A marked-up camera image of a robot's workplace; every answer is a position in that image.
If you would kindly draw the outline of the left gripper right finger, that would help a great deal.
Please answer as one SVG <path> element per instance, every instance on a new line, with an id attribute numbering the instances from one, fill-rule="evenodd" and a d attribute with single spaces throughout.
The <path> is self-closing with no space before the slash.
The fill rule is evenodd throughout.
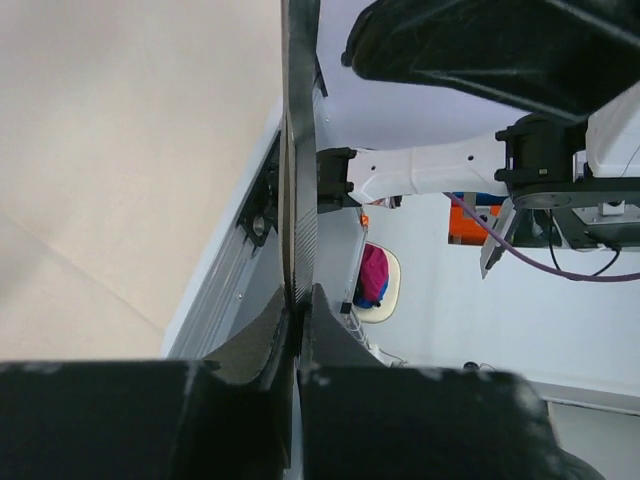
<path id="1" fill-rule="evenodd" d="M 387 367 L 321 286 L 298 369 L 308 479 L 596 479 L 563 450 L 545 402 L 509 372 Z"/>

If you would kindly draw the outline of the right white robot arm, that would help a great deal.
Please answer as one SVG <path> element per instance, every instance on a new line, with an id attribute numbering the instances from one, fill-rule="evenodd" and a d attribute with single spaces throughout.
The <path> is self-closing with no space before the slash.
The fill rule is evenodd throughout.
<path id="1" fill-rule="evenodd" d="M 319 156 L 319 199 L 508 196 L 545 210 L 574 249 L 639 244 L 635 1 L 377 1 L 341 57 L 365 80 L 448 87 L 524 111 L 475 138 Z"/>

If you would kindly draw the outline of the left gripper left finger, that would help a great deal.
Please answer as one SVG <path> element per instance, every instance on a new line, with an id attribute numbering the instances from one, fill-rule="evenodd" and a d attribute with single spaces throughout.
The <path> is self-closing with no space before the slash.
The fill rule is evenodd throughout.
<path id="1" fill-rule="evenodd" d="M 5 479 L 279 479 L 291 464 L 282 292 L 199 359 L 1 366 Z"/>

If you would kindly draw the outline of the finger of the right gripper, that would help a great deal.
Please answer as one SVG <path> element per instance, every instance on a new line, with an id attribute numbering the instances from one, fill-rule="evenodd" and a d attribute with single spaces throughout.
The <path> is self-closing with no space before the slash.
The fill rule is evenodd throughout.
<path id="1" fill-rule="evenodd" d="M 341 62 L 579 123 L 639 80 L 636 1 L 376 1 Z"/>

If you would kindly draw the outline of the wide steel tweezers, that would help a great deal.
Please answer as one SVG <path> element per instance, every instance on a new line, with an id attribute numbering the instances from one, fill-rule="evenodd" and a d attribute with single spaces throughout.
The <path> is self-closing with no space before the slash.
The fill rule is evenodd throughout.
<path id="1" fill-rule="evenodd" d="M 320 3 L 281 3 L 283 115 L 279 220 L 285 298 L 290 310 L 310 303 L 317 247 L 317 160 L 313 92 Z"/>

